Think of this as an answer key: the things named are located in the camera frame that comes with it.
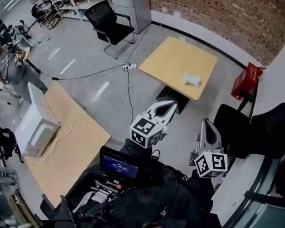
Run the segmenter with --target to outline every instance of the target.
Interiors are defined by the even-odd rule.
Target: table leg
[[[180,114],[185,108],[186,104],[190,100],[188,97],[182,95],[174,89],[171,89],[168,86],[165,86],[160,94],[156,97],[158,101],[168,101],[173,100],[177,102],[176,113]]]

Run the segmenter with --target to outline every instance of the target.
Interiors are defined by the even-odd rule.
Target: wooden table
[[[216,61],[217,58],[210,53],[179,39],[168,37],[139,69],[167,85],[157,99],[177,100],[177,112],[180,113],[189,99],[200,98]],[[185,73],[199,76],[200,86],[183,85]]]
[[[67,194],[111,136],[67,94],[59,83],[52,84],[45,98],[55,118],[69,121],[73,130],[57,143],[54,153],[47,158],[57,139],[70,130],[70,124],[60,123],[61,127],[41,158],[25,156],[25,160],[38,185],[56,207],[61,201],[60,195]]]

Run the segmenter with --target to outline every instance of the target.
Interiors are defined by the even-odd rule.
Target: red box
[[[257,85],[257,79],[261,76],[263,71],[257,66],[249,63],[244,71],[236,78],[232,88],[231,94],[236,99],[241,99],[242,97],[238,95],[238,90],[243,89],[250,92]]]

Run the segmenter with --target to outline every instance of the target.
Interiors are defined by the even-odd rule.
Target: blue screen
[[[138,171],[138,168],[135,166],[114,160],[105,155],[103,156],[103,168],[131,178],[135,178]]]

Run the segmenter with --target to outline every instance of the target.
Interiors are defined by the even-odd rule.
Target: gray floor
[[[88,21],[80,22],[76,19],[63,19],[50,31],[46,27],[40,28],[38,24],[35,24],[31,28],[33,41],[36,43],[42,40],[43,43],[41,46],[38,43],[36,44],[29,59],[41,71],[59,78],[84,76],[119,65],[125,61],[139,66],[168,36],[176,38],[182,36],[162,28],[151,44],[159,29],[159,26],[150,25],[139,35],[135,35],[136,43],[134,45],[130,45],[125,41],[120,43],[115,51],[119,51],[121,56],[118,60],[115,60],[103,53],[103,48],[107,43],[97,39],[96,33],[92,31],[92,25]],[[221,104],[228,104],[237,108],[240,101],[232,97],[230,92],[235,78],[241,73],[242,69],[209,47],[193,39],[187,37],[185,39],[186,42],[218,57],[216,66],[200,100],[190,101],[185,111],[201,111],[210,120],[213,120]],[[60,72],[74,59],[73,64],[61,75]],[[40,78],[47,86],[51,85],[52,80],[47,76],[41,75]],[[114,139],[124,142],[129,137],[129,125],[131,124],[131,110],[124,106],[121,97],[126,81],[127,73],[118,68],[108,75],[92,80],[68,85],[67,83],[72,81],[64,80],[60,81],[60,84]],[[99,89],[104,84],[108,86],[102,93],[99,93]],[[163,87],[162,83],[135,69],[130,82],[131,102],[134,111],[142,113],[151,104],[155,103],[155,98]],[[127,94],[124,94],[124,96],[126,104],[130,106]],[[20,122],[15,104],[7,106],[0,99],[0,106],[3,112],[0,125],[15,130]],[[243,113],[248,114],[250,107],[250,105],[247,105]],[[28,104],[23,103],[19,110],[20,117],[24,115],[27,108]],[[161,162],[171,165],[190,176],[192,169],[189,167],[189,156],[190,152],[196,147],[196,139],[200,132],[202,119],[200,113],[187,112],[168,125],[168,136],[156,145],[156,149],[161,150]],[[29,208],[33,213],[37,213],[41,218],[44,218],[39,209],[42,191],[36,184],[26,163],[20,164],[17,156],[14,155],[7,161],[7,164],[18,170],[21,194]]]

